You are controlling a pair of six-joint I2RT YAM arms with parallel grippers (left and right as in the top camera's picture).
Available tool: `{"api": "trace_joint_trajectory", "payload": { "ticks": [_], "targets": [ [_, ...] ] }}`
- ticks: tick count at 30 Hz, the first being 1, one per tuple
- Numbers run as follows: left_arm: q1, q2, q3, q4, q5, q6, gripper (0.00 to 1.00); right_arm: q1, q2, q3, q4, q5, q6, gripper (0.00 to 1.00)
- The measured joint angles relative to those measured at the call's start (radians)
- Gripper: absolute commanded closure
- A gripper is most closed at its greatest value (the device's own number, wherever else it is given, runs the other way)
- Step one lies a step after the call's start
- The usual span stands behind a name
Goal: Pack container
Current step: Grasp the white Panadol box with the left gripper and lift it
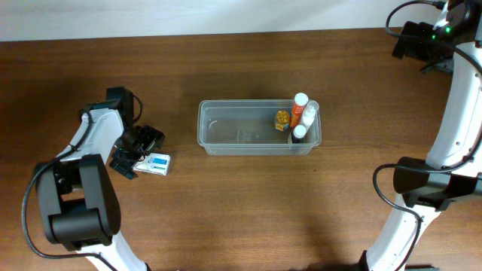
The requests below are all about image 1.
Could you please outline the dark bottle white cap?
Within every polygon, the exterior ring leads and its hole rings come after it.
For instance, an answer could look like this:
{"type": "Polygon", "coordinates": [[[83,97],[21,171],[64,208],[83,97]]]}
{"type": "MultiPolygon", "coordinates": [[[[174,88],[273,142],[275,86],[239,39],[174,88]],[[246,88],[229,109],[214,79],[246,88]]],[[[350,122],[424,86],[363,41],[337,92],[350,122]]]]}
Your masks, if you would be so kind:
{"type": "Polygon", "coordinates": [[[304,137],[307,134],[307,129],[304,125],[297,125],[288,137],[289,144],[299,144],[304,142],[304,137]]]}

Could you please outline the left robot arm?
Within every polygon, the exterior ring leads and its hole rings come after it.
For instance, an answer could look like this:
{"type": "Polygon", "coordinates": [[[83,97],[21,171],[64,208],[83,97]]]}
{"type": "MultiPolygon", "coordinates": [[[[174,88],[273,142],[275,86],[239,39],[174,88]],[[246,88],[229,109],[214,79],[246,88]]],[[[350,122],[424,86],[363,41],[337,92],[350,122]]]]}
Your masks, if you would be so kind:
{"type": "Polygon", "coordinates": [[[79,113],[81,125],[69,145],[34,170],[27,191],[38,199],[46,239],[66,250],[63,258],[87,258],[98,270],[148,270],[121,233],[121,208],[108,175],[128,179],[134,167],[161,148],[165,135],[139,126],[140,100],[125,87],[106,90],[103,102],[79,113]]]}

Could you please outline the white Panadol box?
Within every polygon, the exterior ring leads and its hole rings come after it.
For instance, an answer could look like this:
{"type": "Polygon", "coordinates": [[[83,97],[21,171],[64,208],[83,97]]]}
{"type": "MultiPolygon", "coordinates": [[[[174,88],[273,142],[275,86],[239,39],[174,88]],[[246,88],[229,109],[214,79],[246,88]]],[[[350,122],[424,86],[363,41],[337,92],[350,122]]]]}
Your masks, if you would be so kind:
{"type": "Polygon", "coordinates": [[[167,154],[151,153],[143,161],[137,162],[133,170],[155,175],[167,175],[171,157],[167,154]]]}

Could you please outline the white spray bottle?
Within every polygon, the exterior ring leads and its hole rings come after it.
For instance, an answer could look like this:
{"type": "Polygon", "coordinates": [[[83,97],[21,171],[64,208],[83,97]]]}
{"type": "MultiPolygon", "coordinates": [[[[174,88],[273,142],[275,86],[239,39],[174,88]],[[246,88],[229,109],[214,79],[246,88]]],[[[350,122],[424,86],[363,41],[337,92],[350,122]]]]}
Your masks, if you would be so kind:
{"type": "Polygon", "coordinates": [[[316,114],[319,110],[318,102],[311,100],[305,106],[303,114],[301,115],[299,124],[304,126],[306,130],[309,130],[312,126],[314,120],[316,119],[316,114]]]}

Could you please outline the gold lid small jar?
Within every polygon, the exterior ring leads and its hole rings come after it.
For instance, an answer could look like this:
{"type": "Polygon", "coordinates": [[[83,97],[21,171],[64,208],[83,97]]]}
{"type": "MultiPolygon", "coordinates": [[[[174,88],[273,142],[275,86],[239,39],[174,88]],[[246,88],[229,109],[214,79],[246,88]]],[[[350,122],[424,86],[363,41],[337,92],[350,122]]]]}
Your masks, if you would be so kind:
{"type": "Polygon", "coordinates": [[[289,128],[291,115],[287,111],[278,111],[275,116],[275,129],[285,131],[289,128]]]}

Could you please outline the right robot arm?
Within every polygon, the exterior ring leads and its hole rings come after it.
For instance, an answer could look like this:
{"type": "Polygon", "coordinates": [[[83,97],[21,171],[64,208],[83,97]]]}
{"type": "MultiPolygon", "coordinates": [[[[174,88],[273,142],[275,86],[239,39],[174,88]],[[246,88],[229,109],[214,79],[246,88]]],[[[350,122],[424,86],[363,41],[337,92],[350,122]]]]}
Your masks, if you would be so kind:
{"type": "Polygon", "coordinates": [[[359,270],[404,270],[428,225],[455,201],[481,195],[481,3],[430,1],[440,10],[435,24],[406,22],[400,32],[386,27],[397,43],[396,58],[425,63],[422,72],[451,73],[443,120],[424,160],[402,157],[374,170],[393,169],[394,201],[377,195],[392,211],[375,243],[363,252],[359,270]]]}

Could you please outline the orange tablet tube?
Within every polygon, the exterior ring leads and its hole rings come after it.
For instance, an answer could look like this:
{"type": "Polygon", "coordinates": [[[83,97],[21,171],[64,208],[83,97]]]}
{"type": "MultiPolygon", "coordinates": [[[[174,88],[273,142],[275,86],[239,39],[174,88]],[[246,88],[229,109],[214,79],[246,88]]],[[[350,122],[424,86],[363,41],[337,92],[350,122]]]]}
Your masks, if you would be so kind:
{"type": "Polygon", "coordinates": [[[294,96],[294,104],[291,110],[291,119],[289,126],[295,128],[300,121],[301,115],[309,101],[308,95],[305,93],[297,93],[294,96]]]}

